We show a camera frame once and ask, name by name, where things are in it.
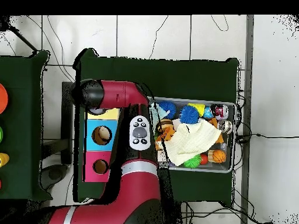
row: green mat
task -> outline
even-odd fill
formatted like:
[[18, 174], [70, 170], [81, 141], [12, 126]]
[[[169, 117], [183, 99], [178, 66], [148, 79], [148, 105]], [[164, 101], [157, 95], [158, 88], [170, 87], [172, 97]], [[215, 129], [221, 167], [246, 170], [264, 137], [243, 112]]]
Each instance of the green mat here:
[[0, 152], [10, 157], [8, 164], [0, 168], [0, 199], [52, 199], [39, 184], [40, 81], [47, 60], [47, 51], [29, 58], [0, 56], [0, 83], [9, 97], [6, 110], [0, 114], [4, 132]]
[[[178, 99], [236, 102], [236, 58], [225, 62], [192, 60], [167, 61], [103, 58], [87, 49], [80, 61], [78, 77], [146, 83], [154, 96]], [[104, 184], [82, 182], [84, 110], [80, 112], [78, 200], [99, 198]], [[222, 201], [231, 203], [232, 173], [205, 173], [171, 170], [173, 196], [178, 201]]]

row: blue spiky ball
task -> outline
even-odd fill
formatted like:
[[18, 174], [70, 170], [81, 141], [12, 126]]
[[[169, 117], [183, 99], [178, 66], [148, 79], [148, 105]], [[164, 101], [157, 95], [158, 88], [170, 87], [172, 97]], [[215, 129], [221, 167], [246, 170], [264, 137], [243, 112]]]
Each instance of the blue spiky ball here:
[[180, 122], [186, 124], [195, 124], [199, 120], [199, 112], [195, 107], [184, 106], [180, 112]]
[[176, 113], [176, 106], [169, 101], [162, 101], [159, 103], [160, 108], [162, 108], [164, 111], [170, 111], [170, 113], [165, 117], [168, 119], [173, 119]]

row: green spiky ball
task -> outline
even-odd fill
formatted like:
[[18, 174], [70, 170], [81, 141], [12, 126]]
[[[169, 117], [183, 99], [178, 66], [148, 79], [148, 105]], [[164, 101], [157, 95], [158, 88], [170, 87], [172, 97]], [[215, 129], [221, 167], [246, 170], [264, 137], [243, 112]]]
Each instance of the green spiky ball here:
[[191, 158], [190, 160], [185, 161], [184, 166], [188, 167], [190, 169], [195, 169], [198, 167], [200, 162], [201, 162], [201, 156], [196, 155], [195, 157]]

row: white cloth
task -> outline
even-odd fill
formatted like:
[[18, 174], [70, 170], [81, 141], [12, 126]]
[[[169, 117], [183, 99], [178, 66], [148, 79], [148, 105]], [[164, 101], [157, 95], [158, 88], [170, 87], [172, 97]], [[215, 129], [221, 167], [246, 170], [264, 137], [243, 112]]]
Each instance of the white cloth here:
[[169, 160], [176, 166], [211, 148], [221, 131], [206, 120], [197, 124], [180, 124], [165, 147]]

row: metal tray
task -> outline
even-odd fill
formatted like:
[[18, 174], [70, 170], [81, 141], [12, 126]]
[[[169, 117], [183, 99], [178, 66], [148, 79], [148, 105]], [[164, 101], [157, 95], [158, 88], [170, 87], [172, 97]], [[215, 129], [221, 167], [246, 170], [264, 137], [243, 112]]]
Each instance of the metal tray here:
[[222, 133], [222, 137], [224, 143], [215, 143], [210, 149], [221, 149], [226, 153], [227, 159], [223, 163], [212, 163], [208, 162], [206, 165], [200, 165], [196, 169], [186, 168], [183, 165], [178, 167], [171, 167], [166, 164], [166, 162], [159, 162], [160, 167], [169, 167], [170, 170], [183, 170], [190, 172], [212, 172], [212, 173], [229, 173], [233, 168], [234, 154], [235, 154], [235, 120], [237, 119], [237, 106], [234, 103], [229, 102], [220, 102], [220, 101], [204, 101], [204, 100], [187, 100], [187, 99], [174, 99], [174, 98], [163, 98], [163, 97], [155, 97], [155, 101], [159, 104], [159, 102], [172, 102], [176, 105], [177, 111], [173, 119], [177, 119], [180, 117], [181, 109], [186, 106], [188, 103], [198, 103], [205, 104], [206, 106], [210, 106], [212, 104], [224, 104], [228, 107], [228, 118], [227, 120], [231, 121], [233, 124], [232, 132], [227, 135]]

